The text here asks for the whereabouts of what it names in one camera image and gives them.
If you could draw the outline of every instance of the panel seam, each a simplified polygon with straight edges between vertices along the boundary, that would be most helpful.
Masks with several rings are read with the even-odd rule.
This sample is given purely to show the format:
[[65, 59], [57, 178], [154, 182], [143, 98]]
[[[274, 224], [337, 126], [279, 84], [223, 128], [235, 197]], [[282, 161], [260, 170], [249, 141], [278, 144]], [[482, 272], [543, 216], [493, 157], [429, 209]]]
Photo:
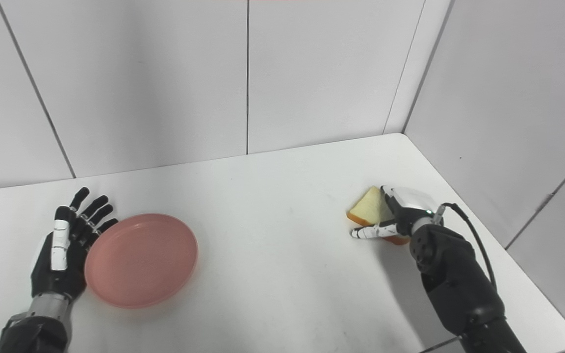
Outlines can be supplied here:
[[392, 114], [392, 108], [394, 107], [394, 101], [396, 99], [396, 95], [398, 94], [398, 89], [400, 88], [400, 83], [402, 81], [402, 74], [404, 74], [404, 69], [407, 67], [407, 61], [409, 60], [409, 54], [411, 52], [411, 47], [413, 47], [413, 41], [415, 40], [415, 35], [417, 34], [417, 27], [420, 25], [420, 19], [422, 18], [422, 13], [424, 12], [424, 6], [426, 5], [426, 0], [422, 3], [422, 8], [420, 9], [420, 14], [417, 16], [417, 23], [415, 23], [415, 29], [413, 31], [413, 36], [411, 37], [411, 43], [409, 44], [409, 49], [407, 50], [407, 56], [404, 58], [404, 64], [402, 64], [402, 71], [400, 77], [398, 78], [398, 83], [396, 84], [396, 90], [394, 92], [394, 96], [392, 98], [392, 103], [389, 106], [389, 111], [387, 112], [387, 118], [385, 119], [385, 126], [383, 127], [383, 134], [385, 134], [385, 130], [387, 128], [387, 123], [389, 121], [389, 116]]
[[509, 246], [511, 246], [516, 241], [516, 239], [518, 239], [518, 237], [525, 231], [525, 229], [529, 226], [529, 224], [531, 224], [531, 222], [533, 222], [533, 220], [540, 214], [540, 212], [542, 212], [542, 210], [544, 210], [546, 208], [546, 206], [551, 202], [551, 200], [555, 198], [555, 195], [563, 187], [564, 184], [565, 184], [565, 178], [561, 181], [561, 183], [559, 183], [558, 187], [556, 187], [555, 190], [553, 190], [553, 192], [551, 194], [547, 195], [547, 197], [540, 204], [538, 209], [533, 213], [533, 215], [531, 217], [529, 217], [529, 219], [527, 220], [527, 223], [525, 223], [524, 226], [522, 226], [522, 228], [520, 228], [518, 233], [516, 233], [516, 235], [514, 235], [514, 237], [507, 244], [507, 246], [505, 246], [505, 250], [509, 249]]
[[437, 51], [439, 41], [441, 40], [441, 37], [444, 34], [444, 29], [446, 28], [446, 23], [448, 22], [450, 13], [453, 11], [454, 4], [455, 4], [455, 0], [450, 0], [450, 3], [448, 4], [448, 9], [446, 10], [446, 16], [444, 16], [444, 21], [441, 24], [439, 33], [437, 34], [437, 38], [435, 39], [435, 43], [433, 44], [433, 49], [431, 50], [431, 54], [429, 55], [429, 61], [426, 62], [426, 67], [424, 68], [424, 73], [422, 74], [422, 78], [420, 79], [420, 84], [417, 86], [417, 90], [415, 91], [415, 96], [413, 98], [413, 101], [411, 102], [411, 107], [409, 109], [409, 113], [407, 114], [407, 120], [405, 120], [404, 125], [402, 127], [403, 134], [405, 134], [407, 130], [407, 125], [409, 125], [411, 114], [413, 113], [413, 109], [415, 108], [415, 104], [417, 103], [417, 98], [420, 96], [420, 91], [422, 90], [422, 86], [424, 85], [424, 81], [426, 80], [426, 75], [429, 73], [429, 68], [431, 67], [433, 58], [435, 57], [435, 52]]
[[247, 2], [245, 39], [245, 154], [250, 153], [250, 0]]
[[4, 20], [8, 34], [10, 34], [10, 38], [12, 38], [12, 42], [14, 44], [14, 48], [16, 49], [16, 53], [18, 54], [19, 59], [21, 59], [23, 69], [25, 69], [25, 74], [27, 74], [27, 77], [29, 78], [29, 82], [31, 83], [32, 88], [34, 89], [34, 93], [36, 94], [36, 97], [38, 98], [38, 102], [40, 103], [41, 108], [43, 109], [43, 113], [45, 114], [45, 117], [47, 118], [47, 122], [49, 123], [49, 125], [51, 127], [51, 131], [53, 132], [53, 135], [56, 138], [56, 143], [58, 143], [58, 147], [60, 148], [60, 152], [62, 153], [63, 158], [65, 158], [65, 162], [67, 163], [67, 167], [69, 168], [69, 172], [71, 173], [71, 177], [76, 178], [76, 173], [74, 172], [74, 168], [72, 167], [71, 161], [69, 160], [69, 157], [67, 156], [67, 152], [65, 152], [65, 147], [62, 145], [62, 141], [60, 141], [60, 136], [58, 136], [58, 131], [56, 130], [56, 126], [54, 125], [53, 121], [51, 120], [51, 116], [50, 116], [49, 112], [47, 111], [47, 107], [45, 106], [45, 101], [43, 101], [43, 97], [41, 96], [40, 91], [38, 90], [38, 86], [36, 86], [36, 81], [34, 80], [34, 76], [32, 76], [32, 73], [29, 70], [29, 66], [27, 65], [27, 61], [25, 60], [25, 56], [23, 56], [23, 52], [21, 51], [21, 47], [19, 45], [19, 42], [16, 40], [16, 36], [14, 36], [12, 26], [10, 25], [10, 22], [7, 19], [6, 13], [4, 12], [4, 8], [1, 5], [1, 2], [0, 2], [0, 15]]

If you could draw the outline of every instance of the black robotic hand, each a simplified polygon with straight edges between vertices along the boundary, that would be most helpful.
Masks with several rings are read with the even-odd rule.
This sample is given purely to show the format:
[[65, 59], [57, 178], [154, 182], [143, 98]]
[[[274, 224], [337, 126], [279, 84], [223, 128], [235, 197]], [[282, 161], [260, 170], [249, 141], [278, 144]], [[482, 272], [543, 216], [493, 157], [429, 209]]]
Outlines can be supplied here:
[[84, 263], [88, 251], [101, 233], [117, 223], [113, 218], [95, 228], [113, 209], [105, 195], [78, 215], [77, 210], [87, 196], [88, 188], [82, 188], [69, 207], [56, 210], [54, 231], [47, 235], [32, 271], [33, 298], [40, 293], [59, 293], [73, 301], [86, 288]]
[[73, 301], [86, 288], [84, 263], [99, 235], [117, 223], [105, 195], [95, 199], [80, 215], [77, 210], [88, 196], [77, 192], [70, 206], [60, 206], [54, 230], [47, 235], [31, 274], [32, 303], [25, 313], [14, 315], [3, 328], [0, 353], [62, 353], [69, 342], [63, 324]]

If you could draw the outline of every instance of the robot finger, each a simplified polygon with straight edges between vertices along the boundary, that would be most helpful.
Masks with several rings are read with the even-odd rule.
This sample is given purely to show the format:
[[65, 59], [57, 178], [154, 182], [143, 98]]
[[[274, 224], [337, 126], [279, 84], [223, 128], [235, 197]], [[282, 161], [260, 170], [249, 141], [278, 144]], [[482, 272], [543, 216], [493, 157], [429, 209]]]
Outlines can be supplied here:
[[88, 224], [92, 227], [96, 226], [96, 224], [100, 223], [102, 218], [106, 217], [113, 209], [113, 206], [110, 204], [103, 206], [92, 217], [90, 217]]
[[106, 230], [108, 230], [108, 228], [114, 226], [115, 224], [117, 224], [118, 220], [116, 218], [113, 219], [108, 219], [108, 221], [105, 221], [101, 226], [97, 227], [97, 229], [95, 230], [95, 232], [99, 235], [101, 235], [103, 232], [105, 232]]
[[77, 212], [78, 208], [80, 208], [80, 204], [82, 203], [82, 201], [84, 201], [85, 198], [87, 198], [88, 194], [90, 194], [88, 188], [81, 188], [80, 191], [76, 193], [76, 196], [74, 196], [74, 199], [73, 201], [71, 201], [69, 208], [71, 208], [72, 211]]
[[398, 235], [395, 220], [383, 221], [373, 226], [354, 228], [350, 236], [355, 239], [371, 239]]
[[85, 224], [84, 227], [83, 227], [83, 229], [82, 229], [82, 231], [81, 231], [81, 233], [80, 233], [80, 235], [77, 237], [77, 240], [76, 240], [76, 241], [77, 241], [81, 246], [85, 247], [85, 245], [88, 243], [88, 239], [89, 239], [90, 237], [92, 237], [92, 234], [93, 234], [93, 228], [92, 228], [92, 226], [90, 226], [90, 225], [88, 225], [88, 224]]
[[71, 227], [71, 234], [70, 234], [71, 241], [78, 239], [80, 235], [84, 232], [86, 226], [87, 226], [87, 222], [84, 219], [77, 217], [74, 220], [74, 224]]
[[90, 251], [90, 247], [93, 246], [93, 244], [95, 243], [97, 238], [99, 238], [99, 235], [101, 235], [103, 232], [105, 232], [111, 226], [114, 226], [115, 224], [117, 224], [117, 222], [118, 221], [117, 221], [116, 218], [109, 219], [108, 221], [103, 223], [101, 226], [99, 226], [94, 232], [89, 234], [88, 239], [87, 239], [86, 243], [84, 244], [86, 251], [87, 252]]
[[80, 217], [87, 221], [99, 208], [108, 203], [108, 196], [102, 195], [96, 198], [92, 203], [82, 211]]

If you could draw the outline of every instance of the robotic hand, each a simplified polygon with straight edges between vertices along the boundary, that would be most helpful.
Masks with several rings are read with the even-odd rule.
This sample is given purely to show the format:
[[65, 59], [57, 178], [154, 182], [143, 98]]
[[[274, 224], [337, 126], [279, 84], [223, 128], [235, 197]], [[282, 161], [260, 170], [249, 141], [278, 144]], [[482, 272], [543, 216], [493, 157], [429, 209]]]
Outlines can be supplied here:
[[[352, 230], [354, 238], [411, 237], [410, 253], [421, 273], [422, 286], [446, 330], [456, 335], [466, 353], [526, 353], [505, 319], [505, 306], [485, 248], [468, 216], [454, 203], [436, 212], [433, 199], [410, 188], [381, 187], [394, 219]], [[468, 224], [481, 248], [489, 279], [475, 259], [472, 245], [444, 227], [449, 206]]]
[[0, 337], [0, 353], [62, 353], [69, 342], [63, 324], [71, 304], [86, 288], [84, 263], [97, 237], [117, 223], [105, 195], [95, 199], [80, 215], [77, 210], [88, 196], [77, 192], [70, 206], [56, 210], [53, 232], [47, 235], [31, 274], [29, 310], [11, 317]]

